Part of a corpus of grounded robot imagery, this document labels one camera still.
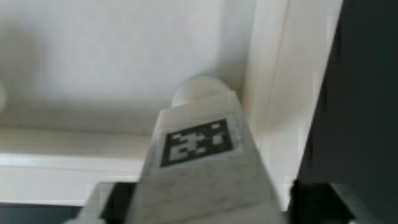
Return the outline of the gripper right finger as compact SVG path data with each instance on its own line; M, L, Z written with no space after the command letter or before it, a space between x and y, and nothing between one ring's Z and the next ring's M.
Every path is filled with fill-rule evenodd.
M290 224L381 224L353 188L333 182L294 181Z

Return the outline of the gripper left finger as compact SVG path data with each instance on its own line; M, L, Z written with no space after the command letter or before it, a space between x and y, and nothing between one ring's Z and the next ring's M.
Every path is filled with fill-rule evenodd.
M130 224L136 182L100 182L79 215L65 224Z

